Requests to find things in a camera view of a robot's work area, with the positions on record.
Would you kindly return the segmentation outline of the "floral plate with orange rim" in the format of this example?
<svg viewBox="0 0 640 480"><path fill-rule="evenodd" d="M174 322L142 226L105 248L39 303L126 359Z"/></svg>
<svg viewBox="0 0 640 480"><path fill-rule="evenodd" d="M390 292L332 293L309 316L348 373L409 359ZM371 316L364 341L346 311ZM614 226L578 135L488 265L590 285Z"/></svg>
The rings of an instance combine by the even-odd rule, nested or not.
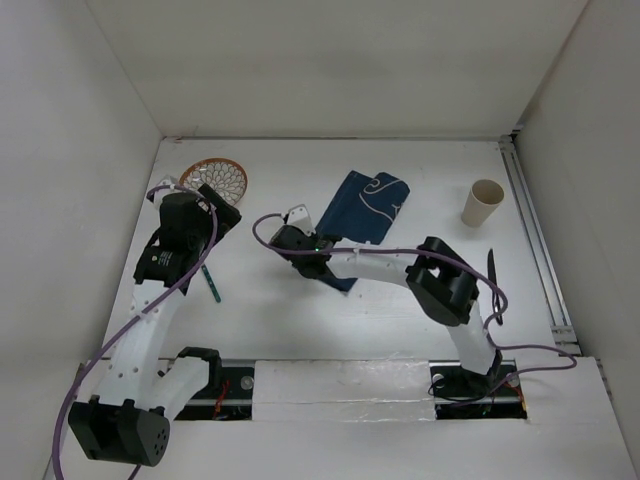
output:
<svg viewBox="0 0 640 480"><path fill-rule="evenodd" d="M208 185L227 203L236 205L246 193L248 177L244 168L233 160L209 158L187 168L180 184L193 190Z"/></svg>

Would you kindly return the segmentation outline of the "dark blue cloth placemat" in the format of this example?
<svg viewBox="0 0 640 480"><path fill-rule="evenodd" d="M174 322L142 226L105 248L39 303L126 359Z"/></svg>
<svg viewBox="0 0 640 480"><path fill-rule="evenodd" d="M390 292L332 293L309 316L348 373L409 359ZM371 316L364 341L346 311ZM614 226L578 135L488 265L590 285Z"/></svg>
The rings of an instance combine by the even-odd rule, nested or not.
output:
<svg viewBox="0 0 640 480"><path fill-rule="evenodd" d="M369 177L352 170L316 224L316 232L379 245L410 192L406 182L386 172Z"/></svg>

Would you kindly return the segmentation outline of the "black knife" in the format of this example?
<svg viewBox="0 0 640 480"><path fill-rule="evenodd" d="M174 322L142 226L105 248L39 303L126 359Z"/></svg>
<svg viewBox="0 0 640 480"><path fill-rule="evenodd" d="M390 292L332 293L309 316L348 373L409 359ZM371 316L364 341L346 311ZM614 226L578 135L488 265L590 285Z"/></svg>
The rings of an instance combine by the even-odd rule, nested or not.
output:
<svg viewBox="0 0 640 480"><path fill-rule="evenodd" d="M494 250L492 248L489 249L487 254L487 274L488 274L488 279L494 285L498 285L495 256L494 256ZM495 291L492 292L492 308L494 313L499 312L502 308L501 297ZM499 326L502 326L503 316L497 315L495 317L495 321Z"/></svg>

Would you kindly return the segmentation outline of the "beige paper cup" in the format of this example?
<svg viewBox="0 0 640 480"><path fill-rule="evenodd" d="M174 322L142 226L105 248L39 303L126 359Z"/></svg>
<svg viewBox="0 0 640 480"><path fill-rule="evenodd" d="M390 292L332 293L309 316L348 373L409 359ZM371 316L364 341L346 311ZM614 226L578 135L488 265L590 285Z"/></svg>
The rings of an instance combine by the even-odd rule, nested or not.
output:
<svg viewBox="0 0 640 480"><path fill-rule="evenodd" d="M503 187L489 179L480 179L471 186L461 221L468 227L479 228L501 205L505 197Z"/></svg>

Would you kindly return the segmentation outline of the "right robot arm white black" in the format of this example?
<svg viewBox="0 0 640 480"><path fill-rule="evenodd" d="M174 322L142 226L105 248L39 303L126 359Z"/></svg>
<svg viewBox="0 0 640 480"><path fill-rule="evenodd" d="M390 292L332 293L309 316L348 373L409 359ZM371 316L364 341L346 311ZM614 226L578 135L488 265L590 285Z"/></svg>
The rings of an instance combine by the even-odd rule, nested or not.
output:
<svg viewBox="0 0 640 480"><path fill-rule="evenodd" d="M417 247L387 248L284 225L268 247L305 278L373 280L408 289L424 314L447 329L459 356L461 373L433 390L448 390L449 401L471 402L496 388L502 354L484 328L477 277L443 240L428 237Z"/></svg>

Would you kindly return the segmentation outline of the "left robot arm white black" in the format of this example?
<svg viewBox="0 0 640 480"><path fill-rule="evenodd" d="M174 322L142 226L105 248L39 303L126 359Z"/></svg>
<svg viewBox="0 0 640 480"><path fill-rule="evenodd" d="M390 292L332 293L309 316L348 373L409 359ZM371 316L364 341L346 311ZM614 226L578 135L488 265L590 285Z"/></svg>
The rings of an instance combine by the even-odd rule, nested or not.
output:
<svg viewBox="0 0 640 480"><path fill-rule="evenodd" d="M132 318L109 342L106 374L88 401L72 404L68 424L88 459L153 467L186 403L222 387L215 350L187 347L164 375L157 363L191 278L241 215L208 185L191 190L163 181L148 198L160 224L134 270Z"/></svg>

